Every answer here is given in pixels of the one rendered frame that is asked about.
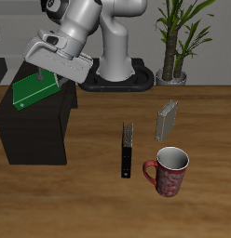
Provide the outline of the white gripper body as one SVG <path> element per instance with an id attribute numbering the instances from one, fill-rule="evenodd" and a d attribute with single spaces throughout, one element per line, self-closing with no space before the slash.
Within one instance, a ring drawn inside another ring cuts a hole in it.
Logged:
<path id="1" fill-rule="evenodd" d="M 56 53 L 57 48 L 34 37 L 26 47 L 23 57 L 35 66 L 56 73 L 78 84 L 85 82 L 93 65 L 92 57 L 81 53 L 78 58 L 66 59 Z"/>

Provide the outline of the green book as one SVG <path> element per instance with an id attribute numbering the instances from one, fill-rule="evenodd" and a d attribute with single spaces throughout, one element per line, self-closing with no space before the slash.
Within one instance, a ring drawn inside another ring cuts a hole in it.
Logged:
<path id="1" fill-rule="evenodd" d="M 13 84 L 13 105 L 18 111 L 61 90 L 57 74 L 43 70 L 43 80 L 33 73 Z"/>

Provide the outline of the black book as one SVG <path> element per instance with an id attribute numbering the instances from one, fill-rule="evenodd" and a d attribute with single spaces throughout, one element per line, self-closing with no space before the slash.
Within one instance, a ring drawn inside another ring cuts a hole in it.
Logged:
<path id="1" fill-rule="evenodd" d="M 121 177 L 130 178 L 133 125 L 123 126 L 121 145 Z"/>

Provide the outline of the grey book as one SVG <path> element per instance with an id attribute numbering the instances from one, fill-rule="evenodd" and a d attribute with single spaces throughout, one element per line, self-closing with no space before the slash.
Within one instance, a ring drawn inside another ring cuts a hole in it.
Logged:
<path id="1" fill-rule="evenodd" d="M 178 102 L 170 100 L 158 113 L 155 140 L 161 142 L 173 129 Z"/>

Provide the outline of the dark brown desk caddy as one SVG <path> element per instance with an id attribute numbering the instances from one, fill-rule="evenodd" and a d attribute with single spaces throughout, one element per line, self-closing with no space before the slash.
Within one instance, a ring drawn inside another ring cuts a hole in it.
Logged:
<path id="1" fill-rule="evenodd" d="M 12 165 L 66 165 L 64 135 L 77 107 L 75 82 L 19 111 L 9 89 L 0 102 L 0 139 Z"/>

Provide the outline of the pot plant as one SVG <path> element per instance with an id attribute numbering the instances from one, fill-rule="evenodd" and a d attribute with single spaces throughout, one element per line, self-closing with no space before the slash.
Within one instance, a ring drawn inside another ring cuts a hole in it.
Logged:
<path id="1" fill-rule="evenodd" d="M 204 0 L 198 4 L 195 0 L 188 9 L 184 9 L 183 0 L 166 0 L 166 11 L 158 9 L 162 18 L 156 21 L 155 27 L 157 28 L 159 22 L 165 27 L 164 30 L 160 29 L 160 32 L 163 36 L 161 41 L 166 48 L 163 68 L 156 73 L 157 86 L 185 85 L 187 75 L 182 71 L 184 59 L 188 56 L 194 57 L 194 49 L 197 46 L 211 41 L 211 38 L 206 38 L 210 26 L 196 35 L 200 20 L 190 26 L 187 22 L 214 2 L 215 0 Z"/>

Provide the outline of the red patterned mug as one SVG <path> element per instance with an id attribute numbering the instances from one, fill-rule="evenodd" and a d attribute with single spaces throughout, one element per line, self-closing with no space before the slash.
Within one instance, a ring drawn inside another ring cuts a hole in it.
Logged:
<path id="1" fill-rule="evenodd" d="M 165 147 L 158 151 L 155 161 L 149 160 L 143 164 L 143 174 L 155 185 L 160 195 L 172 197 L 179 192 L 188 165 L 189 157 L 183 150 L 176 147 Z M 146 172 L 149 166 L 156 169 L 155 178 Z"/>

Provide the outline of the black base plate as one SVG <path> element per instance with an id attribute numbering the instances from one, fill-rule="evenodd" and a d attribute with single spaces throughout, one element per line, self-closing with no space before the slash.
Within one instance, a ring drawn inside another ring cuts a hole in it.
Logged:
<path id="1" fill-rule="evenodd" d="M 86 81 L 79 87 L 87 92 L 143 92 L 149 90 L 155 82 L 154 74 L 144 66 L 143 60 L 140 58 L 132 58 L 131 63 L 135 74 L 126 81 L 113 83 L 96 74 L 99 68 L 99 59 L 94 58 Z"/>

